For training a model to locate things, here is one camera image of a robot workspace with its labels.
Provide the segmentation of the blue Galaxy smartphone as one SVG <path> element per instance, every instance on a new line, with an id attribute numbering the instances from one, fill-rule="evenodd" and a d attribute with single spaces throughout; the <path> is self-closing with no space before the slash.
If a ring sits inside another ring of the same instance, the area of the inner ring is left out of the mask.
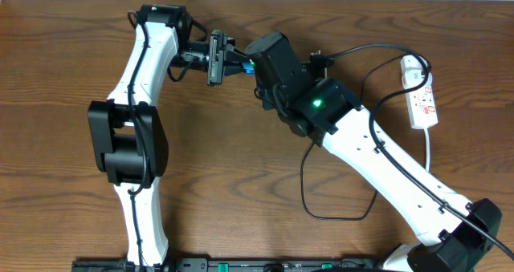
<path id="1" fill-rule="evenodd" d="M 255 74 L 255 64 L 252 61 L 242 62 L 242 67 L 246 74 L 251 74 L 251 75 Z"/>

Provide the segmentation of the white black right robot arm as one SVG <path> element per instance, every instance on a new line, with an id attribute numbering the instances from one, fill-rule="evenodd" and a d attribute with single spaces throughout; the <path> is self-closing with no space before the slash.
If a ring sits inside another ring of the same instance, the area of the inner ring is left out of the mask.
<path id="1" fill-rule="evenodd" d="M 359 172 L 404 218 L 416 242 L 377 264 L 384 271 L 471 271 L 500 245 L 502 214 L 488 199 L 470 201 L 426 171 L 376 123 L 341 81 L 324 76 L 332 56 L 301 62 L 279 32 L 245 50 L 255 94 L 298 136 L 306 136 Z"/>

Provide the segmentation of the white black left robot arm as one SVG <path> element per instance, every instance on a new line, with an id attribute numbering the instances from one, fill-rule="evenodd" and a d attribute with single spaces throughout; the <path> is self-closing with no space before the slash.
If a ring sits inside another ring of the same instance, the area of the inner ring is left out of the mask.
<path id="1" fill-rule="evenodd" d="M 129 11 L 136 33 L 132 53 L 115 89 L 88 108 L 97 168 L 122 204 L 128 253 L 120 260 L 77 260 L 74 271 L 174 271 L 161 218 L 159 184 L 169 143 L 157 102 L 166 79 L 177 83 L 189 70 L 203 71 L 216 86 L 226 76 L 251 74 L 253 62 L 220 30 L 190 39 L 205 27 L 185 6 L 144 4 Z"/>

